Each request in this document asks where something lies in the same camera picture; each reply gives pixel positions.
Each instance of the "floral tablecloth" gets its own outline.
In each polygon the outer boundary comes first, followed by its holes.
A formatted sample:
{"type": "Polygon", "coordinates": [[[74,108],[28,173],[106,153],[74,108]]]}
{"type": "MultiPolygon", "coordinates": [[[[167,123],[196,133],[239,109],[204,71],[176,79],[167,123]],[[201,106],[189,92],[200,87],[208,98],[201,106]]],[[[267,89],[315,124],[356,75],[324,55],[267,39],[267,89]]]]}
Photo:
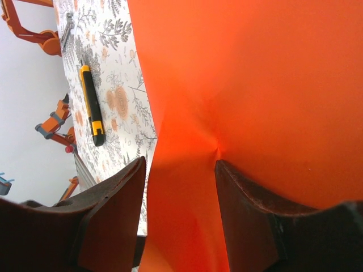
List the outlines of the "floral tablecloth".
{"type": "MultiPolygon", "coordinates": [[[[117,173],[139,156],[147,161],[147,177],[157,137],[143,82],[126,0],[54,0],[58,32],[67,12],[74,29],[62,51],[70,86],[78,153],[97,182],[117,173]],[[98,93],[105,144],[95,147],[79,78],[81,58],[90,66],[98,93]]],[[[139,234],[146,234],[146,194],[139,234]]]]}

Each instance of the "orange sheet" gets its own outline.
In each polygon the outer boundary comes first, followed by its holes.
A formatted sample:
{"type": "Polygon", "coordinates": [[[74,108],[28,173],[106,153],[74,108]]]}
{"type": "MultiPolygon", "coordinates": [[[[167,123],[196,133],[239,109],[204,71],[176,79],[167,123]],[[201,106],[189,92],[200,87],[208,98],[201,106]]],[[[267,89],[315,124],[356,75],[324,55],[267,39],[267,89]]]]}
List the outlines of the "orange sheet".
{"type": "Polygon", "coordinates": [[[363,199],[362,4],[129,1],[158,133],[141,271],[228,271],[220,158],[306,205],[363,199]]]}

